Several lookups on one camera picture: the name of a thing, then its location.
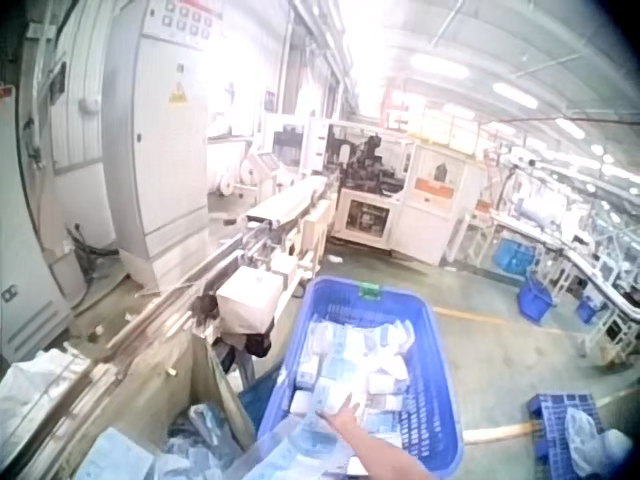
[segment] blue crate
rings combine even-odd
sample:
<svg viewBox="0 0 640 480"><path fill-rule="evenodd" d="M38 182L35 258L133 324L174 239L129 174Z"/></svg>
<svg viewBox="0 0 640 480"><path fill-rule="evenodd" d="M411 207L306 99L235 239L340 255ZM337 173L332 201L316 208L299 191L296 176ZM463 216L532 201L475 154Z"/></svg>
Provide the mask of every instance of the blue crate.
<svg viewBox="0 0 640 480"><path fill-rule="evenodd" d="M580 303L576 307L576 313L578 314L578 317L580 317L580 320L582 320L582 323L589 325L593 320L593 317L598 313L598 310L593 306L591 298L589 296L585 296L580 300Z"/></svg>
<svg viewBox="0 0 640 480"><path fill-rule="evenodd" d="M539 393L529 400L527 407L531 416L541 421L542 428L534 433L534 452L547 465L551 480L578 480L565 434L567 409L573 407L589 415L598 433L602 433L593 397L588 393Z"/></svg>
<svg viewBox="0 0 640 480"><path fill-rule="evenodd" d="M533 274L527 275L518 292L518 309L522 316L538 325L552 305L549 290Z"/></svg>
<svg viewBox="0 0 640 480"><path fill-rule="evenodd" d="M503 238L492 259L504 272L524 277L535 259L535 248Z"/></svg>
<svg viewBox="0 0 640 480"><path fill-rule="evenodd" d="M309 323L316 316L340 324L372 328L409 320L416 341L405 355L410 374L407 395L414 398L400 414L403 448L439 477L451 476L462 460L458 412L440 336L431 308L412 293L366 288L351 280L319 277L307 289L291 343L271 395L258 438L287 416Z"/></svg>

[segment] white box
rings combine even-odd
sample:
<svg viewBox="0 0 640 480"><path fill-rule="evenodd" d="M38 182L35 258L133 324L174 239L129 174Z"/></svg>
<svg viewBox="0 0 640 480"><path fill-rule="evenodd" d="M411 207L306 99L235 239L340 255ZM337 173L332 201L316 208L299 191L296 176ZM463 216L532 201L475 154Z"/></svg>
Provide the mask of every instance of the white box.
<svg viewBox="0 0 640 480"><path fill-rule="evenodd" d="M278 274L241 266L216 292L223 333L264 333L282 294Z"/></svg>
<svg viewBox="0 0 640 480"><path fill-rule="evenodd" d="M293 283L297 269L298 259L286 253L278 252L271 259L271 271L284 277L285 290Z"/></svg>

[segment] concrete floor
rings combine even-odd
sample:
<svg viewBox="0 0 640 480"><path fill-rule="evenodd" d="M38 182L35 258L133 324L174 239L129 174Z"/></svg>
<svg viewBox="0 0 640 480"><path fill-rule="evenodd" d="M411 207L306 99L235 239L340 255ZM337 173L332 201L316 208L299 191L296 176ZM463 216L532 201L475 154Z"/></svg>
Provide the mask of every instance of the concrete floor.
<svg viewBox="0 0 640 480"><path fill-rule="evenodd" d="M343 263L325 258L320 275L410 290L436 310L464 430L527 422L525 404L538 392L584 391L602 398L639 385L637 366L607 370L578 355L578 332L584 332L585 327L573 312L574 300L567 299L554 308L541 328L520 316L516 287L360 248L330 245L328 253L341 257ZM78 320L105 327L97 346L82 339L72 344L91 355L92 349L99 348L126 323L125 311L135 314L149 300L135 298L137 290L135 283L126 280ZM256 361L258 375L284 356L300 303L292 299L285 308L272 336L271 353ZM639 400L636 393L608 404L602 409L605 426L630 432ZM454 478L533 479L534 466L532 440L527 435L467 445Z"/></svg>

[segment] warning label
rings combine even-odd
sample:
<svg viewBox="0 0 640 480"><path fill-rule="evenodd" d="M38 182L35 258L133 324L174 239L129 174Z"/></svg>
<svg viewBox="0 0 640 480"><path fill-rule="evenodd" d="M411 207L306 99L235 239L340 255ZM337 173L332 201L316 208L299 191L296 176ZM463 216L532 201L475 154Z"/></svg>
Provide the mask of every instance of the warning label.
<svg viewBox="0 0 640 480"><path fill-rule="evenodd" d="M176 83L176 88L169 95L169 103L187 103L187 95L180 82Z"/></svg>

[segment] conveyor belt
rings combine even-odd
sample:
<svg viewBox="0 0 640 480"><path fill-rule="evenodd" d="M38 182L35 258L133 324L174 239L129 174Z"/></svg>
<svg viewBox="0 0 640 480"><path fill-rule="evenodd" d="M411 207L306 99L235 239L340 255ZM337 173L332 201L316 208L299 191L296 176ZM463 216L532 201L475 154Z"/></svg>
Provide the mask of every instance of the conveyor belt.
<svg viewBox="0 0 640 480"><path fill-rule="evenodd" d="M558 237L544 233L539 229L514 218L507 217L496 212L491 213L491 218L497 225L540 243L548 250L557 251L560 255L569 260L574 267L580 270L609 303L626 315L630 321L640 324L640 308L636 308L631 305L611 285L604 282L600 272L593 268L587 260L582 258L568 244L564 243Z"/></svg>

